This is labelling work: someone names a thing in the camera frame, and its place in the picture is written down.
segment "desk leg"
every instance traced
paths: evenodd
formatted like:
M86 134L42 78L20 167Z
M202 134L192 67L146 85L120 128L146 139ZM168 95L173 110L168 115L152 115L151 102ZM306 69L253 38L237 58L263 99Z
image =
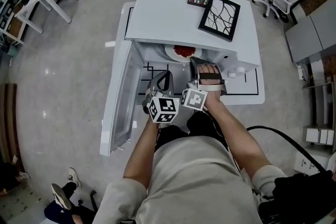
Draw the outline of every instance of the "desk leg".
M40 3L42 4L42 6L43 6L44 8L47 9L47 11L49 11L49 12L52 11L52 8L51 8L51 7L49 6L49 4L46 3L44 0L40 0Z
M26 23L29 25L32 29L35 31L38 31L40 34L43 33L43 29L36 24L34 24L31 20L28 20L24 15L17 15L16 18L18 18L21 22Z
M49 5L68 23L71 23L70 17L61 9L54 0L46 0Z

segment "black picture frame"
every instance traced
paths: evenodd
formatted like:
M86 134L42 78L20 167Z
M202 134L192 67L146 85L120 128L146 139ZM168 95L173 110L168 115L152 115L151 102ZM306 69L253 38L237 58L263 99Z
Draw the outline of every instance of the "black picture frame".
M213 0L209 0L208 1L208 4L207 6L205 7L205 11L203 13L203 16L202 16L202 19L201 19L201 22L200 22L200 25L199 25L199 29L200 30L203 30L203 31L206 31L206 32L209 32L211 34L214 34L216 36L219 36L221 38L224 38L226 40L228 40L229 42L232 41L233 39L233 36L234 36L234 33L235 33L235 30L236 30L236 25L237 25L237 21L238 21L238 16L239 16L239 11L240 11L240 5L230 1L230 0L220 0L222 1L223 3L225 4L228 4L228 5L231 5L231 6L234 6L235 7L235 14L233 16L233 20L232 20L232 23L231 23L231 28L230 28L230 31L229 31L229 34L225 34L221 31L218 31L214 28L211 28L211 27L208 27L205 25L206 23L206 20L208 19L208 15L211 11L211 8L212 8L212 3L213 3Z

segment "beige t-shirt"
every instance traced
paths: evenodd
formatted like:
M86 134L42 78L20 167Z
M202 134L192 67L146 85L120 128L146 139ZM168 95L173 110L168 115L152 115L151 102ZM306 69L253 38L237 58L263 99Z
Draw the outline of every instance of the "beige t-shirt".
M252 183L271 195L274 179L285 177L271 165L254 175ZM147 190L131 179L110 183L93 224L261 223L258 199L244 182L232 157L217 140L185 137L160 147L154 154Z

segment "remote control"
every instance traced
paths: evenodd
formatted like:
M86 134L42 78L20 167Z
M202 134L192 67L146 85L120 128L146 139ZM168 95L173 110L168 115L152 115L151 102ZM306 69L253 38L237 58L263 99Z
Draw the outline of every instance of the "remote control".
M208 0L188 0L188 4L205 8L208 4Z

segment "black office chair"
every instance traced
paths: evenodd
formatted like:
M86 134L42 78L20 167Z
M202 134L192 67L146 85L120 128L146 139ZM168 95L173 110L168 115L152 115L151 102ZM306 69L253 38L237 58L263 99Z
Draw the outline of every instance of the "black office chair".
M97 207L97 204L94 198L95 194L96 194L95 190L91 191L90 193L90 199L91 199L93 211L83 206L83 200L78 200L78 207L80 208L81 215L85 217L87 223L92 223L98 212L98 207Z

